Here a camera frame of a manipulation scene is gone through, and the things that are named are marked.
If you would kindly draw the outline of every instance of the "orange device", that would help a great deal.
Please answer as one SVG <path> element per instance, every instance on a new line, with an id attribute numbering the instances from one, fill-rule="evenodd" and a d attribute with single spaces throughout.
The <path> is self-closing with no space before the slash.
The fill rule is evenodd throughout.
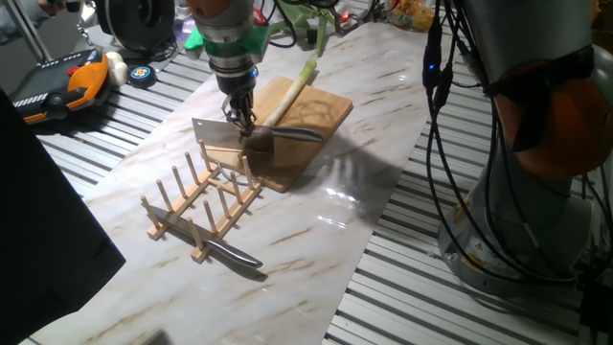
<path id="1" fill-rule="evenodd" d="M 36 66 L 11 94 L 11 101 L 31 125 L 100 104 L 109 90 L 106 55 L 92 49 Z"/>

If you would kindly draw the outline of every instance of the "knife handle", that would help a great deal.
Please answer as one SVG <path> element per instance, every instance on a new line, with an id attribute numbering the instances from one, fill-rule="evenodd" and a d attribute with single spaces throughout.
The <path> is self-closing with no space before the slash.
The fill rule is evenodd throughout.
<path id="1" fill-rule="evenodd" d="M 247 265 L 254 268 L 260 268 L 262 265 L 260 260 L 234 248 L 230 244 L 222 243 L 216 240 L 208 240 L 207 243 L 226 258 L 231 259 L 241 265 Z"/>

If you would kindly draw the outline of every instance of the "kitchen knife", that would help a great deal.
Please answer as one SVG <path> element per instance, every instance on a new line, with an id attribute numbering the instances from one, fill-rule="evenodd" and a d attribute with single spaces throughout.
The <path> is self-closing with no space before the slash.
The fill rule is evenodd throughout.
<path id="1" fill-rule="evenodd" d="M 242 150 L 240 129 L 225 121 L 192 118 L 196 141 L 202 139 L 204 144 L 226 149 Z M 254 132 L 269 131 L 273 136 L 304 141 L 323 143 L 324 135 L 317 130 L 295 126 L 256 126 Z"/>
<path id="2" fill-rule="evenodd" d="M 192 236 L 192 231 L 190 231 L 190 226 L 188 225 L 188 222 L 185 219 L 179 216 L 173 215 L 172 213 L 168 211 L 162 210 L 159 207 L 151 206 L 151 209 L 153 210 L 153 214 L 155 215 L 158 221 L 162 222 L 163 224 L 168 224 L 171 228 L 185 235 L 188 235 L 190 237 Z M 195 226 L 196 231 L 200 234 L 200 239 L 208 243 L 213 249 L 218 251 L 223 256 L 241 265 L 247 265 L 247 266 L 254 267 L 254 268 L 261 267 L 262 263 L 258 259 L 234 248 L 232 245 L 228 243 L 219 241 L 218 239 L 216 239 L 216 236 L 213 235 L 213 233 L 211 233 L 209 230 L 204 229 L 201 226 L 198 226 L 196 224 L 194 224 L 194 226 Z"/>

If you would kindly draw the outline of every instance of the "marble countertop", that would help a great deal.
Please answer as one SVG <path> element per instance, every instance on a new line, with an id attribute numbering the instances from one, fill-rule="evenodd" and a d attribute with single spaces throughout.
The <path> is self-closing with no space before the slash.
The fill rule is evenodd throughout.
<path id="1" fill-rule="evenodd" d="M 218 257 L 192 261 L 191 244 L 147 235 L 140 205 L 164 207 L 156 179 L 179 196 L 170 167 L 191 175 L 184 152 L 204 169 L 192 116 L 221 119 L 224 95 L 210 78 L 85 198 L 126 258 L 80 311 L 33 335 L 49 344 L 139 344 L 163 331 L 171 344 L 318 344 L 340 302 L 402 167 L 427 106 L 420 83 L 426 34 L 368 24 L 331 37 L 313 86 L 353 100 L 354 110 L 286 194 L 264 189 L 225 240 L 263 261 L 259 272 Z M 312 51 L 270 47 L 258 88 L 296 78 Z M 184 217 L 208 224 L 201 196 Z"/>

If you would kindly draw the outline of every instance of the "robot end effector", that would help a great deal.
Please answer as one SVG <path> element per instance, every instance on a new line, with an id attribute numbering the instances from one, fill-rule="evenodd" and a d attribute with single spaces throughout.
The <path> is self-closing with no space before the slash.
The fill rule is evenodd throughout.
<path id="1" fill-rule="evenodd" d="M 256 63 L 263 58 L 263 50 L 254 54 L 240 44 L 254 29 L 253 0 L 188 0 L 187 3 L 197 29 L 211 43 L 207 46 L 209 63 L 219 89 L 228 96 L 222 107 L 226 119 L 248 135 L 255 121 L 252 108 L 258 74 Z"/>

